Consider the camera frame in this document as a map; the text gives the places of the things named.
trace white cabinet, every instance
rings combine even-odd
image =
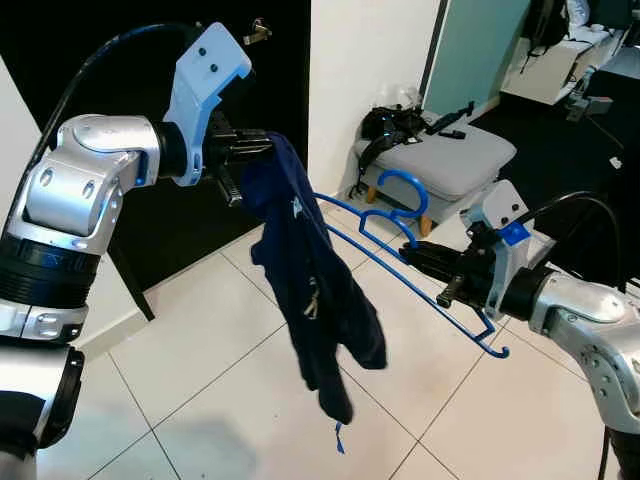
[[[520,38],[505,74],[502,91],[536,102],[553,105],[568,95],[589,66],[600,68],[614,54],[622,31],[592,32],[581,27],[572,32],[571,40],[527,54],[528,38]]]

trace wooden stool leg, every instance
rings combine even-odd
[[[433,221],[426,215],[420,216],[420,235],[423,237],[428,236],[431,233],[431,225]]]
[[[369,187],[369,190],[367,190],[367,203],[375,202],[377,195],[378,189],[376,187]]]

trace blue clothes hanger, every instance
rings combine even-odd
[[[359,217],[360,218],[360,225],[358,227],[358,231],[360,232],[360,234],[362,234],[363,236],[365,236],[366,238],[368,238],[369,240],[374,242],[379,247],[383,248],[386,252],[388,252],[389,254],[393,255],[395,258],[397,258],[402,263],[408,265],[408,262],[404,259],[404,257],[402,257],[402,255],[400,255],[396,250],[394,250],[389,245],[387,245],[385,242],[383,242],[378,237],[376,237],[375,235],[373,235],[372,233],[370,233],[370,232],[368,232],[366,230],[365,227],[366,227],[366,224],[367,224],[367,220],[370,217],[382,217],[382,218],[390,221],[396,227],[398,227],[402,231],[402,233],[404,233],[404,235],[407,237],[407,239],[409,241],[409,244],[412,247],[416,247],[417,246],[417,241],[416,241],[415,236],[413,235],[413,233],[411,232],[409,227],[400,219],[401,218],[418,218],[418,217],[420,217],[427,210],[427,208],[429,207],[429,195],[427,194],[427,191],[425,190],[424,186],[420,183],[420,181],[416,177],[414,177],[413,175],[410,175],[409,173],[404,172],[402,170],[386,170],[385,172],[383,172],[380,175],[380,177],[378,177],[378,185],[379,186],[384,185],[385,180],[387,180],[389,177],[399,177],[402,180],[404,180],[405,182],[407,182],[409,185],[413,186],[413,188],[416,189],[416,191],[418,192],[418,196],[420,197],[420,206],[415,211],[403,210],[403,209],[399,209],[399,208],[395,208],[395,209],[391,210],[391,212],[385,212],[385,211],[379,210],[379,209],[371,209],[371,210],[361,211],[361,210],[353,207],[352,205],[349,205],[349,204],[347,204],[347,203],[345,203],[343,201],[340,201],[340,200],[336,200],[335,198],[328,197],[327,195],[323,195],[321,193],[316,193],[315,196],[317,198],[325,200],[325,201],[327,201],[329,203],[337,205],[340,208],[348,210],[349,212],[351,212],[354,215],[356,215],[357,217]],[[425,302],[427,302],[436,312],[438,312],[440,315],[442,315],[444,318],[446,318],[449,322],[451,322],[454,327],[456,327],[458,330],[460,330],[465,336],[467,336],[469,339],[471,339],[472,342],[474,342],[476,345],[478,345],[480,348],[482,348],[485,352],[487,352],[488,354],[490,354],[490,355],[492,355],[492,356],[494,356],[496,358],[507,358],[509,356],[509,348],[508,347],[502,347],[501,351],[497,351],[497,350],[494,350],[493,348],[491,348],[491,346],[489,344],[485,343],[484,339],[486,337],[488,337],[489,335],[495,333],[496,328],[493,325],[493,323],[491,322],[491,320],[489,320],[489,318],[487,318],[487,316],[484,314],[484,312],[482,312],[482,310],[474,309],[474,311],[480,317],[480,320],[484,324],[485,330],[483,330],[482,332],[480,332],[478,334],[475,334],[475,333],[471,332],[469,329],[467,329],[467,327],[462,325],[462,323],[460,323],[458,320],[456,320],[449,312],[447,312],[440,305],[438,305],[437,302],[434,299],[432,299],[429,295],[424,293],[416,285],[411,283],[404,275],[402,275],[400,272],[398,272],[396,269],[394,269],[392,266],[390,266],[387,262],[385,262],[380,257],[378,257],[375,253],[369,251],[367,248],[363,247],[361,244],[359,244],[357,241],[355,241],[349,235],[343,233],[342,231],[338,230],[337,228],[335,228],[335,227],[333,227],[331,225],[327,225],[327,228],[330,231],[332,231],[333,233],[335,233],[336,235],[338,235],[343,240],[349,242],[355,248],[360,250],[362,253],[367,255],[369,258],[371,258],[373,261],[375,261],[378,265],[383,267],[385,270],[387,270],[389,273],[391,273],[394,277],[396,277],[398,280],[400,280],[402,283],[404,283],[416,295],[418,295]]]

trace black bag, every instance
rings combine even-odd
[[[395,109],[375,107],[367,113],[362,120],[361,136],[371,143],[358,160],[360,175],[364,175],[367,167],[385,150],[406,143],[410,138],[415,139],[414,143],[420,142],[418,134],[428,126],[421,113],[420,107],[403,110],[400,105]]]
[[[530,56],[538,47],[557,45],[569,33],[565,5],[566,0],[532,0],[522,34],[531,40]]]
[[[375,107],[362,120],[362,138],[375,140],[385,133],[402,131],[407,136],[415,137],[427,126],[427,122],[421,117],[420,107],[402,110],[398,105],[395,109],[387,107]]]

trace door handle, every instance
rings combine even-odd
[[[264,23],[263,18],[256,18],[251,26],[252,32],[249,35],[242,37],[245,45],[252,45],[254,43],[268,40],[272,35],[271,29]]]

